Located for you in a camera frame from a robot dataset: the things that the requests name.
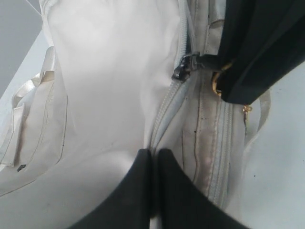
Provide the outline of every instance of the zipper pull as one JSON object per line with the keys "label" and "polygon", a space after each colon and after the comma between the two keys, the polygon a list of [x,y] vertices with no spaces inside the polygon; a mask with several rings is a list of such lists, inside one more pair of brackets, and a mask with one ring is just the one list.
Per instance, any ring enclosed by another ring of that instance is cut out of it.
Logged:
{"label": "zipper pull", "polygon": [[190,77],[191,72],[197,71],[198,67],[213,72],[221,71],[217,56],[208,54],[200,56],[200,52],[194,52],[181,58],[179,66],[174,70],[172,79],[185,82]]}
{"label": "zipper pull", "polygon": [[252,107],[250,105],[245,105],[243,107],[244,112],[244,125],[245,125],[245,133],[247,135],[247,128],[249,123],[249,113],[252,111]]}
{"label": "zipper pull", "polygon": [[197,58],[199,56],[199,52],[184,55],[179,66],[174,70],[172,79],[185,82],[190,77],[190,73],[197,70]]}

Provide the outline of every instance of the zipper teeth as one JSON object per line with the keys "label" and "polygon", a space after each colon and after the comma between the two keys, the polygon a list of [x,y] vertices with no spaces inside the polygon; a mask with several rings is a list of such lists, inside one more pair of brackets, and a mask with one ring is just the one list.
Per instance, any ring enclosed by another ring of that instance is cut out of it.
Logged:
{"label": "zipper teeth", "polygon": [[[179,41],[178,41],[178,52],[175,58],[175,63],[174,66],[175,68],[179,65],[181,58],[185,55],[185,49],[186,49],[186,44],[187,44],[187,16],[186,16],[186,11],[187,11],[187,2],[186,0],[178,0],[178,5],[179,5],[179,12],[180,12],[180,34],[179,34]],[[170,88],[160,106],[159,112],[157,114],[157,117],[155,119],[155,122],[153,124],[153,131],[152,131],[152,138],[151,138],[151,143],[150,143],[150,148],[152,152],[154,152],[154,145],[155,145],[155,140],[156,140],[156,135],[159,130],[159,126],[163,120],[163,117],[167,111],[167,108],[171,104],[171,101],[177,94],[180,86],[182,85],[181,81],[173,80]]]}
{"label": "zipper teeth", "polygon": [[218,135],[217,141],[218,148],[216,150],[215,158],[218,160],[217,169],[213,171],[213,176],[211,183],[214,184],[209,190],[209,199],[218,206],[222,206],[225,199],[225,191],[228,180],[228,170],[229,170],[229,157],[231,150],[231,129],[232,129],[232,117],[233,117],[233,107],[231,104],[223,102],[220,109],[220,119],[223,120],[218,126],[220,128],[221,134]]}

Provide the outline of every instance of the zipper track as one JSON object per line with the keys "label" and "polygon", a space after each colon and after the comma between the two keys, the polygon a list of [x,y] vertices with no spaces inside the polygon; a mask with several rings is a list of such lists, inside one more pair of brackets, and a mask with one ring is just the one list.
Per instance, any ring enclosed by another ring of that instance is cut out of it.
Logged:
{"label": "zipper track", "polygon": [[[179,12],[180,12],[180,34],[178,41],[178,52],[175,58],[174,66],[175,68],[179,65],[181,58],[185,55],[186,45],[187,45],[187,0],[178,0]],[[160,139],[156,138],[158,132],[160,131],[160,125],[164,118],[164,115],[170,106],[173,98],[176,96],[177,92],[181,88],[183,82],[178,80],[172,80],[170,88],[160,106],[159,112],[153,124],[152,137],[150,142],[151,152],[154,153]]]}
{"label": "zipper track", "polygon": [[216,139],[217,148],[214,154],[215,161],[213,164],[208,198],[214,204],[222,207],[225,201],[229,176],[233,105],[221,102],[218,112],[219,122],[217,129],[219,132]]}

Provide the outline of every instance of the white floor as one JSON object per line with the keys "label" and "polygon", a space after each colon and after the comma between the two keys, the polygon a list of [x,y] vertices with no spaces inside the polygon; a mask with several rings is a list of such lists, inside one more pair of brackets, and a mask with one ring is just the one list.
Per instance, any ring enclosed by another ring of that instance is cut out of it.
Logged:
{"label": "white floor", "polygon": [[[0,129],[15,91],[40,71],[48,45],[39,34],[0,99]],[[254,229],[305,228],[305,64],[272,88],[272,108],[246,170],[244,221]]]}

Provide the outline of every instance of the black zipper pull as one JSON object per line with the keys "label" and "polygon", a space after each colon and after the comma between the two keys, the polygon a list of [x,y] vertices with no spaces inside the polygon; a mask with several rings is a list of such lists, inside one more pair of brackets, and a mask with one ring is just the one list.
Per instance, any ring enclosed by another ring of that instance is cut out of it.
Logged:
{"label": "black zipper pull", "polygon": [[221,71],[219,67],[217,56],[205,54],[200,56],[200,52],[194,52],[191,54],[184,55],[179,66],[174,70],[172,79],[185,82],[191,72],[200,69],[209,69],[213,72]]}

